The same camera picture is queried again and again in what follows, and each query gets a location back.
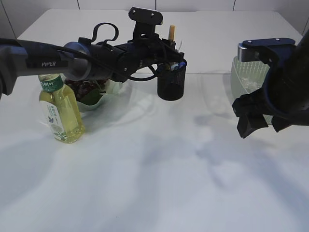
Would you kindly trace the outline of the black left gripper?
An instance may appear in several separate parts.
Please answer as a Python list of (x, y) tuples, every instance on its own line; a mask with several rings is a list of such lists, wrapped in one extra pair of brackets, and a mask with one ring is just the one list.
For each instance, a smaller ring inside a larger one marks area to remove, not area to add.
[(170, 44), (168, 38), (161, 39), (155, 33), (155, 25), (148, 25), (137, 22), (133, 39), (126, 44), (121, 44), (118, 48), (123, 49), (123, 53), (118, 58), (118, 69), (123, 71), (126, 78), (135, 80), (132, 74), (142, 68), (149, 68), (153, 73), (147, 77), (151, 80), (159, 75), (153, 65), (164, 64), (170, 69), (170, 64), (179, 63), (184, 60), (184, 53), (176, 50), (176, 42)]

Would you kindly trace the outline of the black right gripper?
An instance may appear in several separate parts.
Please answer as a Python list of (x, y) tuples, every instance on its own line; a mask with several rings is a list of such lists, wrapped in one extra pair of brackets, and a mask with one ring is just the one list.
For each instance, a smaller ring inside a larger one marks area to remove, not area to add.
[(239, 117), (237, 130), (240, 137), (244, 139), (256, 130), (267, 128), (266, 120), (271, 121), (276, 132), (293, 125), (292, 98), (287, 88), (260, 88), (235, 99), (232, 108)]

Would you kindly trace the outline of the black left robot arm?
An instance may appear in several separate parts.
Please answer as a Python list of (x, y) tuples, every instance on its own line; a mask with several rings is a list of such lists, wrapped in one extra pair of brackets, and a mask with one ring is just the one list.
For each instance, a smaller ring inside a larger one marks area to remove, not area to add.
[(134, 74), (149, 68), (157, 79), (158, 96), (167, 101), (180, 99), (184, 94), (186, 61), (174, 44), (160, 39), (155, 24), (138, 22), (133, 39), (112, 46), (106, 39), (96, 42), (98, 27), (93, 38), (79, 38), (65, 46), (1, 39), (0, 92), (10, 95), (18, 77), (39, 74), (64, 74), (72, 81), (105, 80), (114, 82), (136, 81)]

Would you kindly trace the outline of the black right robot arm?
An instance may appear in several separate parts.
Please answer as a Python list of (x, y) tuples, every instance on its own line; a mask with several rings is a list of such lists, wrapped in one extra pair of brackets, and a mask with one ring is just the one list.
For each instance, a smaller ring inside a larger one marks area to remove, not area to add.
[(232, 104), (241, 138), (268, 127), (265, 115), (272, 117), (276, 132), (309, 124), (308, 34), (299, 43), (289, 38), (244, 40), (239, 44), (238, 59), (269, 66), (262, 86)]

